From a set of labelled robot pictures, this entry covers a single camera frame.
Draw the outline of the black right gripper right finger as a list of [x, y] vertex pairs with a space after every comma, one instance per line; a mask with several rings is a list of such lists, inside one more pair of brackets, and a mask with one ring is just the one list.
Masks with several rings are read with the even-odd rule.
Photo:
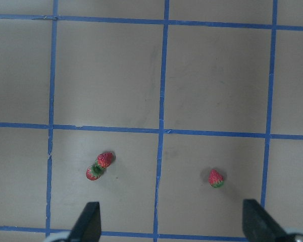
[[285, 241], [287, 233], [255, 199], [244, 199], [242, 231], [250, 242]]

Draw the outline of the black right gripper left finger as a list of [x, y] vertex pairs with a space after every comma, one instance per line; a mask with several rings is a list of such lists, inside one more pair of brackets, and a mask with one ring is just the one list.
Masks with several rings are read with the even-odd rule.
[[99, 241], [101, 233], [99, 202], [88, 202], [72, 228], [68, 241]]

